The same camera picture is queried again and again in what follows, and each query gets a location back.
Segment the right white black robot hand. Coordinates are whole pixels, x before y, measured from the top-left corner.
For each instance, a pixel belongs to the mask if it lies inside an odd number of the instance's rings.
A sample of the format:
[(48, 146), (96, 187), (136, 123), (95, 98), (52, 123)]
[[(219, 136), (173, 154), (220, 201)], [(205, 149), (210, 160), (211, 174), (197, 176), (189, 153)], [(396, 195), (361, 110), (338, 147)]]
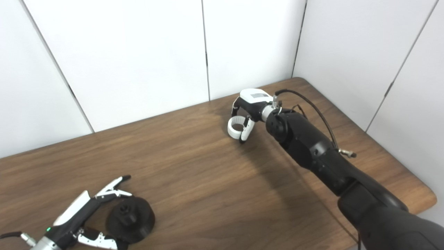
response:
[(282, 111), (277, 96), (261, 89), (241, 90), (232, 104), (231, 118), (227, 124), (228, 134), (245, 143), (257, 122), (266, 122), (275, 110)]

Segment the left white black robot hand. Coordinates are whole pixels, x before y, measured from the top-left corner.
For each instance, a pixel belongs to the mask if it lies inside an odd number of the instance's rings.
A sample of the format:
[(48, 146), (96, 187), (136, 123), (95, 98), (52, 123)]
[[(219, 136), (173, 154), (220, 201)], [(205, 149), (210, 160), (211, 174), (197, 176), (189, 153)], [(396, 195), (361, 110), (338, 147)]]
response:
[(84, 190), (68, 208), (57, 217), (44, 236), (31, 247), (32, 250), (68, 250), (80, 243), (89, 247), (105, 250), (127, 250), (128, 243), (106, 235), (95, 229), (87, 229), (85, 223), (97, 212), (102, 204), (116, 198), (129, 198), (133, 195), (119, 190), (118, 186), (131, 178), (130, 175), (118, 177), (91, 197)]

